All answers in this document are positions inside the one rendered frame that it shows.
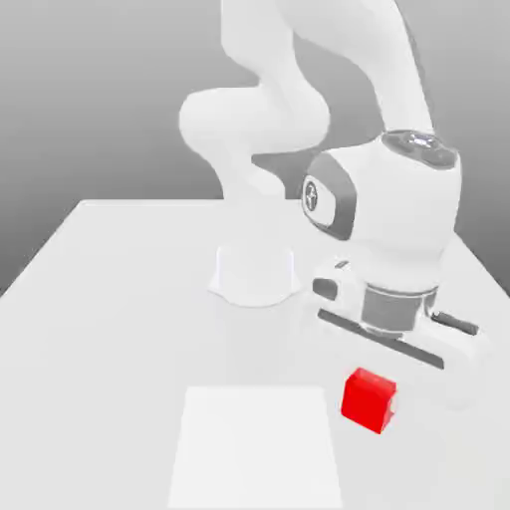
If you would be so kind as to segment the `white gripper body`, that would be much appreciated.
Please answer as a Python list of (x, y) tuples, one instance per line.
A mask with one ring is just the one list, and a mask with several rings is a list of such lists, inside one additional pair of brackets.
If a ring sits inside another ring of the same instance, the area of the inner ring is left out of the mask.
[(483, 393), (492, 342), (480, 329), (423, 318), (416, 330), (385, 338), (324, 308), (318, 322), (353, 366), (395, 382), (401, 392), (453, 409), (472, 406)]

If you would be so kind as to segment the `small red cube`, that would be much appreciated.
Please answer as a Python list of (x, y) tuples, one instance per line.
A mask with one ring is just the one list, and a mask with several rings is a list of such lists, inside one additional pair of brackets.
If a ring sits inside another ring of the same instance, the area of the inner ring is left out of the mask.
[(341, 414), (358, 425), (381, 434), (393, 416), (396, 383), (363, 368), (347, 378)]

